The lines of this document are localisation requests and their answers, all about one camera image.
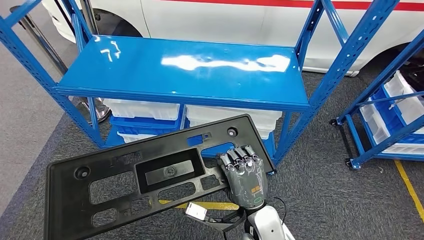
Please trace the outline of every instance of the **caster wheel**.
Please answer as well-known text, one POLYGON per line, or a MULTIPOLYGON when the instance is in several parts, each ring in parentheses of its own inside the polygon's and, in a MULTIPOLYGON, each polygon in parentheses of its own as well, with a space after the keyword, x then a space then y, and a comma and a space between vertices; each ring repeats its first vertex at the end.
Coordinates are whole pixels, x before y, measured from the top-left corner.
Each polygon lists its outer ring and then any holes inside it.
POLYGON ((353 166, 352 166, 352 162, 351 162, 351 159, 350 158, 346 158, 345 160, 344 160, 344 163, 346 164, 346 166, 348 166, 349 168, 352 168, 353 166))
POLYGON ((337 124, 337 120, 336 119, 331 119, 330 120, 330 125, 332 125, 332 126, 337 126, 338 124, 337 124))

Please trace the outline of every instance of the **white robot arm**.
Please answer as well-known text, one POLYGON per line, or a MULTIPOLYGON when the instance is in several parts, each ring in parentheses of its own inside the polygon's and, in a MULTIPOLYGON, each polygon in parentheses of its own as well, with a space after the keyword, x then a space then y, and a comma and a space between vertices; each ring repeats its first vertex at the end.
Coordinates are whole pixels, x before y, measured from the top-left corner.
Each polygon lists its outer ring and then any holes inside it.
POLYGON ((267 175, 263 160, 251 146, 229 149, 219 155, 218 164, 230 186, 228 196, 240 209, 226 218, 213 219, 206 216, 205 208, 190 202, 185 210, 189 217, 224 233, 245 222, 241 240, 295 240, 276 209, 266 203, 267 175), (240 219, 231 222, 234 217, 240 219))

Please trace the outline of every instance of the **rectangular hole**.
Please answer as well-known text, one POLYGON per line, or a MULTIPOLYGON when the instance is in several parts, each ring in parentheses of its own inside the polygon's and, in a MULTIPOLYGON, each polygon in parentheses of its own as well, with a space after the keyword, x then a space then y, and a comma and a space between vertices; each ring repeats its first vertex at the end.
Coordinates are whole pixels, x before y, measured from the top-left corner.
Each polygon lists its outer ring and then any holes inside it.
POLYGON ((203 190, 209 190, 220 185, 220 181, 215 177, 215 175, 204 177, 200 179, 200 182, 203 190))
POLYGON ((192 182, 187 182, 175 187, 171 187, 164 191, 161 191, 159 192, 157 197, 160 200, 175 201, 175 200, 179 200, 179 199, 188 197, 190 195, 193 195, 195 192, 196 192, 195 185, 192 182))
POLYGON ((103 178, 90 184, 90 202, 100 204, 112 199, 129 195, 137 189, 132 171, 103 178))
POLYGON ((142 194, 205 174, 195 148, 138 163, 135 169, 142 194))
POLYGON ((232 142, 227 142, 227 143, 223 143, 220 145, 216 145, 213 147, 209 147, 209 148, 205 148, 201 151, 200 155, 203 157, 204 159, 204 164, 205 167, 207 168, 214 168, 217 166, 216 164, 216 157, 218 154, 224 154, 227 152, 227 150, 229 149, 233 149, 235 146, 232 142))
POLYGON ((118 211, 115 208, 109 208, 94 214, 91 219, 91 223, 94 227, 97 228, 106 224, 113 223, 117 218, 118 211))
POLYGON ((152 208, 150 204, 150 197, 146 196, 131 203, 131 214, 138 214, 152 208))
POLYGON ((192 136, 187 138, 188 146, 193 147, 203 143, 202 135, 192 136))

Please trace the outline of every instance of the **gray carpet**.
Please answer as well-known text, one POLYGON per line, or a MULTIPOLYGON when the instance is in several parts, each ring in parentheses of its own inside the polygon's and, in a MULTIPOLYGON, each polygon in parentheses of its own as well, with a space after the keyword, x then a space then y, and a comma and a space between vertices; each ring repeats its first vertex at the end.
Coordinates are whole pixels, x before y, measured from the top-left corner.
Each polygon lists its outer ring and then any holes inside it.
MULTIPOLYGON (((285 223, 297 240, 424 239, 423 221, 393 161, 373 159, 361 170, 349 169, 344 163, 349 155, 342 135, 339 129, 328 124, 363 91, 388 59, 380 56, 359 76, 346 77, 278 166, 278 174, 269 177, 268 195, 285 201, 285 223)), ((306 87, 312 90, 322 75, 304 72, 303 77, 306 87)), ((100 125, 103 133, 109 127, 108 123, 100 125)), ((1 217, 0 239, 42 239, 46 165, 96 150, 66 116, 48 144, 45 148, 54 151, 47 154, 46 150, 46 154, 35 161, 1 217)), ((423 201, 424 164, 403 164, 423 201)), ((228 201, 223 192, 202 200, 228 201)), ((271 201, 271 204, 281 215, 284 213, 281 203, 271 201)), ((231 231, 229 239, 237 239, 241 233, 240 228, 238 230, 231 231)), ((181 209, 171 209, 92 239, 217 240, 223 237, 217 230, 184 217, 181 209)))

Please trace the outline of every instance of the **cable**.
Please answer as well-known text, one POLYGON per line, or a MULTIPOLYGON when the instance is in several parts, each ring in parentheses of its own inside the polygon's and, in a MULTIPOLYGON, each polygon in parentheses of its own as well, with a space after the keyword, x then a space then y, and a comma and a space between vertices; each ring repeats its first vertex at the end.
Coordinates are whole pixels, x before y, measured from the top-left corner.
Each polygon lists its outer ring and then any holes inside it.
POLYGON ((274 198, 280 200, 282 202, 282 204, 284 204, 284 216, 282 217, 282 223, 284 224, 284 220, 286 219, 286 214, 287 214, 286 203, 281 198, 279 198, 277 196, 275 196, 274 198))

